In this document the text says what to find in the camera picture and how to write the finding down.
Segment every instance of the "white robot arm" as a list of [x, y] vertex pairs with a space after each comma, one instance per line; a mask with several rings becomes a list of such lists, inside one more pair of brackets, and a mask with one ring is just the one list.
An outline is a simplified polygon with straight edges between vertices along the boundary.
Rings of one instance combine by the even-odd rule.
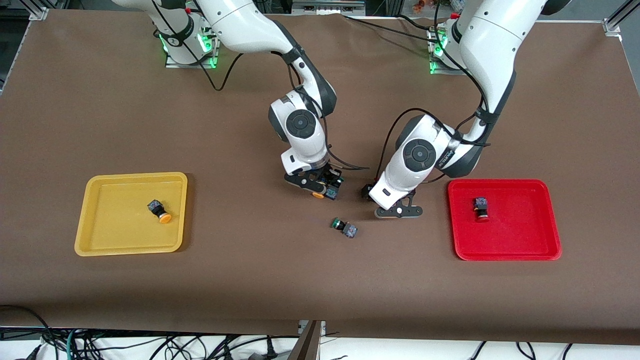
[[291, 148], [282, 155], [285, 180], [314, 193], [335, 199], [342, 182], [340, 172], [329, 166], [328, 150], [320, 118], [331, 114], [336, 95], [320, 75], [304, 49], [277, 21], [258, 11], [252, 0], [199, 0], [206, 24], [195, 27], [195, 14], [185, 12], [185, 0], [113, 0], [144, 10], [161, 33], [168, 54], [177, 62], [196, 63], [205, 55], [198, 37], [211, 30], [230, 50], [238, 53], [275, 53], [292, 66], [303, 82], [269, 108], [274, 130]]
[[462, 177], [473, 171], [515, 82], [516, 52], [545, 3], [547, 0], [467, 1], [459, 19], [444, 24], [449, 41], [443, 45], [476, 79], [483, 91], [484, 104], [476, 110], [473, 125], [466, 134], [443, 124], [432, 114], [409, 120], [397, 139], [396, 153], [369, 192], [381, 207], [376, 216], [419, 216], [421, 209], [402, 205], [402, 199], [411, 200], [416, 186], [434, 168], [449, 177]]

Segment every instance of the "brown table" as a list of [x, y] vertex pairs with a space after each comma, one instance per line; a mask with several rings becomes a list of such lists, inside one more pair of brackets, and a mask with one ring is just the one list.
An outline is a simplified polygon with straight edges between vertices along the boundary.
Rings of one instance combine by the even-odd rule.
[[[466, 77], [429, 75], [420, 40], [338, 15], [278, 20], [336, 89], [329, 139], [349, 162], [375, 167], [409, 107], [456, 124], [477, 105]], [[471, 177], [546, 182], [564, 251], [507, 263], [456, 257], [447, 181], [420, 186], [424, 214], [407, 220], [359, 199], [373, 171], [346, 174], [336, 202], [286, 184], [267, 121], [290, 89], [281, 59], [245, 56], [214, 92], [201, 70], [164, 69], [153, 29], [129, 12], [32, 23], [0, 98], [1, 303], [64, 327], [290, 334], [317, 318], [341, 336], [640, 343], [640, 101], [601, 25], [539, 23], [518, 53]], [[222, 49], [218, 84], [233, 57]], [[162, 171], [189, 176], [180, 251], [74, 253], [89, 178]]]

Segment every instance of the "yellow tray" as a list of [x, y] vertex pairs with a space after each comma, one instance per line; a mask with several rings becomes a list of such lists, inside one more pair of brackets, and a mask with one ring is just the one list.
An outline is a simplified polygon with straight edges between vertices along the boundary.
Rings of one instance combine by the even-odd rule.
[[[158, 200], [172, 219], [147, 208]], [[182, 244], [187, 177], [182, 172], [95, 176], [86, 184], [76, 253], [80, 256], [176, 251]]]

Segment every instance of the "tray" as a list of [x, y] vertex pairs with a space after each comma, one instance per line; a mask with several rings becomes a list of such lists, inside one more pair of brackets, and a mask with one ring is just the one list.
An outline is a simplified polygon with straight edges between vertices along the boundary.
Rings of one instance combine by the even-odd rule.
[[[160, 201], [172, 219], [147, 208]], [[95, 176], [86, 184], [76, 253], [80, 256], [176, 251], [182, 244], [187, 177], [182, 172]]]
[[[488, 222], [476, 222], [476, 197], [488, 202]], [[562, 254], [551, 198], [540, 180], [453, 180], [449, 206], [454, 246], [463, 260], [548, 261]]]

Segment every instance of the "black cable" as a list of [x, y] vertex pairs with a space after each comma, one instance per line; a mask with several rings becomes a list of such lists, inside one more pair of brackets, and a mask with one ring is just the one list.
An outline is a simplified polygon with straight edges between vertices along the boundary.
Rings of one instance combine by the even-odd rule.
[[[60, 343], [56, 342], [55, 340], [51, 340], [48, 338], [49, 333], [44, 330], [44, 329], [34, 329], [34, 328], [2, 328], [0, 329], [0, 333], [1, 334], [10, 334], [13, 332], [19, 332], [21, 333], [21, 335], [18, 336], [12, 336], [12, 337], [8, 337], [8, 338], [4, 338], [4, 339], [10, 339], [10, 338], [19, 338], [22, 336], [27, 336], [27, 335], [33, 335], [33, 334], [40, 334], [42, 336], [42, 339], [49, 345], [52, 345], [54, 347], [56, 347], [58, 350], [65, 352], [66, 348], [61, 345]], [[61, 338], [56, 337], [56, 340], [58, 341], [63, 341]]]
[[202, 341], [202, 338], [198, 338], [198, 342], [200, 342], [200, 344], [202, 345], [202, 350], [204, 350], [203, 358], [206, 359], [207, 358], [207, 345], [204, 345], [204, 342]]
[[96, 350], [98, 350], [98, 351], [103, 351], [103, 350], [125, 350], [125, 349], [132, 348], [132, 347], [138, 347], [138, 346], [141, 346], [141, 345], [146, 345], [146, 344], [152, 343], [154, 341], [162, 340], [162, 339], [163, 338], [156, 338], [156, 339], [153, 339], [153, 340], [145, 341], [143, 343], [129, 345], [129, 346], [126, 346], [126, 347], [104, 347], [104, 348], [96, 348]]
[[193, 356], [191, 356], [191, 352], [188, 352], [187, 350], [184, 350], [184, 346], [181, 347], [178, 345], [178, 343], [176, 343], [175, 341], [171, 341], [171, 343], [167, 346], [167, 348], [164, 350], [164, 358], [166, 359], [166, 353], [169, 352], [171, 354], [171, 360], [174, 360], [179, 354], [182, 355], [182, 358], [184, 360], [192, 360]]
[[271, 341], [271, 337], [267, 335], [267, 354], [264, 356], [269, 360], [275, 359], [278, 357], [278, 353], [273, 350], [273, 341]]
[[567, 344], [566, 348], [564, 348], [564, 352], [562, 353], [562, 360], [566, 360], [566, 355], [569, 352], [569, 350], [571, 349], [571, 347], [573, 346], [573, 344]]
[[476, 360], [478, 358], [478, 355], [480, 355], [480, 351], [482, 351], [482, 348], [486, 345], [486, 341], [482, 341], [480, 343], [480, 345], [478, 346], [478, 348], [476, 349], [476, 352], [474, 353], [474, 355], [472, 357], [469, 358], [469, 360]]
[[298, 78], [298, 85], [302, 85], [302, 80], [300, 79], [300, 74], [298, 74], [298, 71], [296, 70], [296, 68], [293, 67], [293, 65], [288, 64], [289, 66], [289, 71], [293, 70], [293, 73], [296, 75], [296, 78]]
[[[479, 108], [480, 106], [482, 106], [482, 103], [483, 103], [483, 101], [482, 101], [482, 99], [480, 99], [480, 104], [478, 105], [478, 108]], [[462, 127], [462, 125], [466, 124], [469, 120], [473, 119], [474, 117], [476, 117], [476, 113], [475, 113], [475, 112], [474, 112], [473, 114], [469, 115], [469, 117], [468, 117], [468, 118], [466, 118], [465, 120], [462, 120], [462, 121], [461, 121], [461, 122], [456, 126], [456, 130], [459, 130], [459, 129]]]
[[[394, 123], [391, 125], [391, 128], [389, 129], [389, 132], [387, 133], [387, 137], [385, 139], [385, 144], [382, 146], [382, 153], [380, 154], [380, 162], [378, 163], [378, 169], [376, 170], [376, 177], [375, 177], [376, 180], [378, 179], [378, 176], [380, 175], [380, 169], [382, 168], [382, 161], [385, 158], [385, 151], [387, 149], [387, 144], [389, 142], [389, 138], [391, 137], [391, 133], [393, 132], [394, 128], [396, 127], [396, 124], [398, 123], [398, 121], [400, 121], [400, 119], [405, 114], [407, 114], [408, 112], [411, 112], [411, 111], [421, 111], [421, 112], [425, 113], [426, 115], [429, 115], [430, 117], [433, 118], [433, 120], [436, 122], [436, 124], [438, 124], [450, 137], [453, 137], [453, 134], [447, 128], [447, 126], [445, 126], [445, 124], [442, 121], [440, 121], [440, 119], [438, 119], [435, 115], [433, 115], [432, 113], [428, 112], [427, 110], [422, 109], [422, 108], [410, 108], [410, 109], [404, 110], [398, 116], [398, 118], [396, 118]], [[486, 147], [486, 146], [491, 145], [491, 144], [488, 144], [488, 143], [477, 143], [477, 142], [471, 142], [471, 141], [468, 141], [468, 140], [460, 140], [460, 143], [467, 144], [467, 145], [482, 146], [482, 147]]]
[[238, 335], [227, 335], [225, 337], [224, 340], [222, 340], [218, 346], [216, 346], [215, 349], [213, 349], [213, 351], [211, 352], [211, 354], [209, 354], [209, 356], [205, 357], [204, 360], [212, 360], [213, 357], [220, 352], [220, 350], [222, 350], [224, 348], [225, 345], [228, 345], [231, 341], [234, 341], [235, 339], [238, 339], [240, 336]]
[[356, 18], [353, 18], [353, 17], [348, 17], [348, 16], [345, 16], [345, 15], [343, 15], [343, 16], [344, 16], [345, 18], [349, 19], [349, 20], [353, 20], [353, 21], [356, 21], [356, 22], [361, 22], [362, 24], [371, 25], [371, 26], [373, 26], [373, 27], [375, 27], [375, 28], [380, 28], [380, 29], [384, 29], [384, 30], [387, 30], [387, 31], [391, 31], [391, 32], [393, 32], [393, 33], [397, 33], [397, 34], [401, 34], [401, 35], [406, 35], [406, 36], [408, 36], [408, 37], [417, 38], [417, 39], [424, 40], [424, 41], [427, 41], [427, 42], [433, 42], [433, 43], [435, 43], [435, 40], [430, 39], [430, 38], [423, 38], [423, 37], [419, 37], [418, 35], [405, 33], [404, 31], [399, 31], [399, 30], [392, 29], [392, 28], [387, 28], [386, 26], [382, 26], [382, 25], [378, 25], [378, 24], [373, 24], [373, 23], [371, 23], [371, 22], [367, 22], [367, 21], [364, 21], [364, 20], [356, 19]]
[[411, 25], [415, 26], [416, 28], [422, 29], [422, 30], [426, 30], [426, 31], [430, 31], [431, 29], [429, 28], [429, 26], [422, 26], [420, 24], [418, 24], [417, 22], [411, 20], [411, 18], [409, 18], [408, 16], [405, 16], [401, 13], [399, 13], [398, 15], [396, 15], [396, 17], [399, 17], [401, 19], [407, 20]]
[[[49, 324], [47, 324], [46, 321], [44, 321], [44, 319], [42, 317], [40, 317], [40, 315], [38, 315], [38, 313], [36, 313], [35, 311], [31, 310], [28, 307], [24, 307], [24, 306], [20, 306], [20, 305], [10, 305], [10, 304], [5, 304], [5, 305], [0, 305], [0, 309], [1, 308], [9, 308], [9, 309], [17, 309], [17, 310], [22, 310], [25, 311], [33, 316], [35, 316], [36, 319], [38, 319], [38, 321], [42, 324], [42, 326], [44, 326], [44, 328], [47, 330], [47, 333], [49, 334], [49, 336], [51, 337], [51, 341], [56, 342], [56, 337], [53, 335], [53, 332], [51, 331], [51, 328], [49, 327]], [[58, 356], [58, 347], [56, 345], [54, 345], [54, 350], [56, 353], [56, 360], [59, 359]]]
[[[271, 338], [271, 339], [299, 338], [299, 336], [278, 335], [278, 336], [270, 336], [270, 338]], [[262, 340], [267, 340], [267, 337], [264, 337], [264, 338], [257, 338], [257, 339], [252, 339], [252, 340], [245, 341], [244, 343], [240, 343], [240, 344], [234, 345], [233, 347], [230, 347], [230, 348], [229, 348], [228, 352], [229, 352], [229, 353], [231, 353], [231, 351], [232, 351], [232, 350], [234, 350], [234, 349], [237, 349], [237, 348], [239, 348], [239, 347], [245, 346], [245, 345], [250, 344], [250, 343], [255, 343], [256, 341], [262, 341]], [[213, 359], [214, 359], [214, 360], [218, 360], [218, 359], [220, 359], [221, 357], [223, 357], [226, 353], [227, 353], [227, 352], [225, 351], [224, 353], [222, 353], [222, 354], [220, 354], [220, 355], [217, 355], [217, 356], [216, 356], [216, 357], [214, 357]]]
[[[177, 34], [177, 32], [175, 32], [175, 30], [171, 27], [171, 25], [169, 25], [169, 22], [166, 20], [166, 18], [164, 17], [164, 15], [162, 14], [162, 12], [160, 11], [160, 9], [158, 8], [158, 5], [156, 4], [155, 1], [152, 1], [154, 7], [156, 8], [156, 11], [158, 12], [158, 14], [160, 14], [160, 17], [162, 18], [162, 20], [164, 21], [164, 23], [169, 27], [169, 30], [171, 30], [171, 32], [173, 34]], [[195, 2], [196, 6], [198, 8], [200, 8], [200, 5], [198, 5], [197, 2]], [[200, 68], [202, 69], [202, 71], [204, 71], [204, 74], [207, 76], [207, 79], [209, 80], [211, 86], [213, 87], [213, 90], [215, 91], [222, 91], [222, 89], [225, 88], [225, 85], [227, 84], [227, 79], [229, 78], [229, 74], [231, 74], [231, 70], [234, 68], [234, 65], [236, 64], [236, 62], [238, 61], [238, 59], [240, 59], [240, 56], [244, 55], [243, 53], [239, 53], [236, 58], [234, 59], [234, 61], [231, 63], [231, 66], [229, 66], [229, 69], [227, 70], [227, 75], [225, 75], [225, 79], [222, 81], [222, 85], [220, 86], [220, 88], [216, 87], [216, 85], [213, 83], [213, 80], [211, 79], [209, 73], [207, 72], [207, 69], [204, 68], [204, 66], [202, 66], [202, 63], [200, 63], [198, 61], [198, 57], [193, 53], [193, 51], [191, 51], [191, 49], [189, 48], [189, 46], [187, 45], [187, 43], [184, 43], [184, 47], [189, 51], [189, 53], [193, 56], [193, 59], [196, 60], [196, 62], [198, 63], [198, 65], [200, 66]]]
[[31, 353], [27, 356], [26, 360], [36, 360], [36, 358], [38, 357], [38, 352], [40, 351], [41, 347], [42, 347], [42, 344], [35, 347], [33, 351], [31, 351]]
[[158, 353], [160, 352], [160, 350], [162, 350], [163, 347], [167, 346], [171, 341], [173, 341], [173, 339], [177, 338], [177, 336], [170, 336], [167, 337], [167, 339], [164, 341], [164, 343], [162, 343], [162, 345], [160, 345], [156, 351], [154, 351], [153, 354], [151, 354], [151, 357], [149, 358], [149, 360], [153, 360], [154, 357], [156, 357], [156, 355], [158, 355]]
[[531, 355], [527, 354], [526, 352], [524, 352], [524, 350], [522, 350], [522, 348], [520, 347], [520, 342], [516, 341], [516, 347], [518, 348], [518, 351], [526, 358], [528, 358], [529, 360], [536, 360], [536, 352], [533, 351], [533, 346], [531, 346], [531, 343], [527, 341], [527, 346], [529, 346], [529, 350], [531, 350]]
[[476, 81], [476, 79], [473, 77], [473, 75], [467, 69], [464, 69], [456, 60], [453, 60], [453, 58], [451, 56], [449, 56], [449, 53], [447, 53], [447, 50], [444, 48], [444, 46], [442, 46], [442, 41], [440, 41], [440, 35], [438, 34], [438, 9], [440, 9], [440, 1], [436, 4], [436, 10], [435, 10], [435, 13], [433, 14], [433, 31], [434, 31], [434, 34], [436, 36], [436, 40], [438, 42], [438, 46], [440, 46], [440, 48], [442, 49], [442, 52], [445, 54], [445, 56], [449, 60], [451, 60], [451, 62], [455, 66], [457, 66], [460, 70], [462, 70], [462, 72], [464, 72], [465, 75], [467, 75], [469, 77], [469, 79], [471, 79], [471, 81], [473, 81], [473, 83], [476, 86], [476, 88], [478, 89], [478, 91], [480, 91], [480, 102], [483, 102], [484, 106], [485, 106], [485, 110], [489, 111], [489, 105], [486, 102], [486, 96], [484, 95], [484, 90], [482, 89], [480, 84]]
[[174, 360], [174, 359], [175, 359], [175, 357], [176, 357], [176, 356], [178, 356], [178, 354], [182, 353], [182, 351], [185, 351], [185, 352], [187, 352], [187, 353], [188, 353], [188, 351], [184, 350], [184, 348], [186, 348], [186, 347], [187, 347], [187, 345], [189, 345], [190, 343], [192, 343], [192, 342], [196, 341], [196, 340], [197, 340], [198, 338], [200, 338], [200, 337], [201, 337], [200, 335], [195, 336], [193, 339], [191, 339], [191, 340], [187, 341], [186, 343], [184, 343], [184, 345], [183, 345], [183, 346], [181, 346], [181, 347], [178, 349], [178, 352], [177, 352], [177, 353], [176, 353], [176, 354], [175, 354], [175, 355], [174, 355], [170, 360]]
[[324, 113], [322, 112], [322, 107], [320, 106], [320, 104], [318, 104], [318, 102], [311, 96], [305, 94], [304, 92], [302, 92], [300, 89], [298, 89], [297, 86], [294, 85], [293, 83], [293, 76], [291, 75], [291, 67], [287, 67], [289, 70], [289, 82], [291, 83], [291, 87], [293, 88], [293, 90], [295, 90], [295, 92], [297, 92], [298, 94], [300, 94], [300, 96], [302, 97], [306, 97], [307, 99], [310, 99], [315, 106], [317, 107], [317, 109], [320, 111], [320, 118], [323, 120], [324, 123], [324, 145], [326, 147], [326, 151], [327, 153], [333, 158], [335, 159], [335, 161], [338, 161], [339, 163], [343, 164], [344, 166], [346, 166], [347, 168], [342, 168], [343, 170], [368, 170], [368, 167], [360, 167], [358, 165], [352, 165], [349, 164], [345, 161], [342, 161], [340, 158], [338, 158], [332, 151], [331, 151], [331, 144], [329, 144], [329, 129], [327, 127], [327, 123], [326, 123], [326, 117], [324, 115]]
[[436, 177], [435, 179], [431, 179], [431, 180], [425, 180], [423, 182], [421, 182], [421, 184], [431, 184], [431, 183], [435, 183], [436, 181], [440, 180], [441, 178], [444, 177], [445, 174], [440, 174], [440, 176]]
[[198, 4], [198, 0], [193, 0], [193, 4], [198, 8], [198, 12], [202, 13], [202, 8], [200, 7], [200, 4]]

